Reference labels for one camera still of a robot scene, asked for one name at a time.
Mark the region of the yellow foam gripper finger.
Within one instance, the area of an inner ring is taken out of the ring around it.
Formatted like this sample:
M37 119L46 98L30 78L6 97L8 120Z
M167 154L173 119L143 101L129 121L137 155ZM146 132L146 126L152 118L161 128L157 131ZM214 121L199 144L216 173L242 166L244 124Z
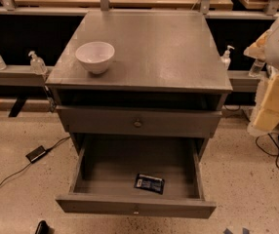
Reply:
M259 137L269 134L279 124L279 71L269 79L261 79L255 102L247 131Z

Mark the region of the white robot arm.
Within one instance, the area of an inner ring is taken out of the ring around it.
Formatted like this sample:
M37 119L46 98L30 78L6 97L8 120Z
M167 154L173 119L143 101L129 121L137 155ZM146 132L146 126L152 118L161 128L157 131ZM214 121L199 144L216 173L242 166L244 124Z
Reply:
M254 137L272 132L279 124L279 17L244 51L244 55L263 60L271 69L268 78L262 78L256 93L248 133Z

